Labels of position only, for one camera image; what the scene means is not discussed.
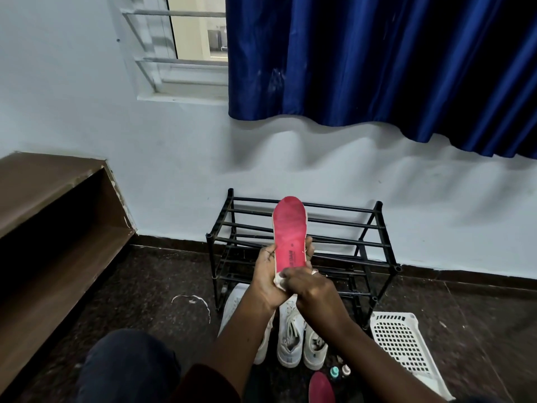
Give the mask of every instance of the floor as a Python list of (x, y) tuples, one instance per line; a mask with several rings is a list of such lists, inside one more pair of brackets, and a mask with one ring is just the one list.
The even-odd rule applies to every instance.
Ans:
[[(28, 371), (15, 394), (21, 402), (70, 401), (91, 346), (118, 328), (138, 328), (163, 340), (184, 370), (218, 334), (208, 257), (194, 252), (128, 246), (85, 297), (54, 343)], [(205, 299), (192, 304), (177, 295)], [(416, 315), (420, 331), (456, 397), (490, 395), (505, 402), (537, 402), (537, 292), (397, 277), (379, 311)], [(306, 402), (312, 372), (285, 369), (275, 358), (272, 332), (265, 365), (275, 400)], [(330, 353), (326, 367), (335, 362)], [(358, 401), (352, 375), (335, 385), (340, 401)]]

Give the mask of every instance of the white plastic basket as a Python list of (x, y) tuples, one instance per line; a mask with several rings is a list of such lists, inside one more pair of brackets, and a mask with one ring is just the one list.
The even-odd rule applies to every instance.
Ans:
[(418, 319), (410, 313), (375, 311), (371, 315), (373, 339), (392, 358), (446, 400), (455, 399), (418, 329)]

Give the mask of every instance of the red insole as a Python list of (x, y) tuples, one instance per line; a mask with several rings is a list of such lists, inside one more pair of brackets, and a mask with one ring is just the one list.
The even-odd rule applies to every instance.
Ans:
[(294, 196), (286, 196), (274, 208), (276, 273), (287, 267), (305, 266), (306, 220), (304, 205)]
[(309, 403), (336, 403), (330, 380), (322, 372), (315, 372), (309, 381)]

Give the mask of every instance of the person's right hand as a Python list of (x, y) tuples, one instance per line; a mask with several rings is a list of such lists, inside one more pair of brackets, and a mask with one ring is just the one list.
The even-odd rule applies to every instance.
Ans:
[(297, 294), (296, 306), (306, 322), (328, 344), (337, 344), (354, 322), (332, 280), (308, 268), (288, 268), (280, 274), (287, 292)]

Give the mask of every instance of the window frame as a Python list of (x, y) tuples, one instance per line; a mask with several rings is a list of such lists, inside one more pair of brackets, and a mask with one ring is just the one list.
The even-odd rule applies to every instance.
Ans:
[(171, 11), (167, 0), (109, 0), (109, 6), (138, 100), (227, 104), (227, 61), (178, 59), (170, 19), (225, 13)]

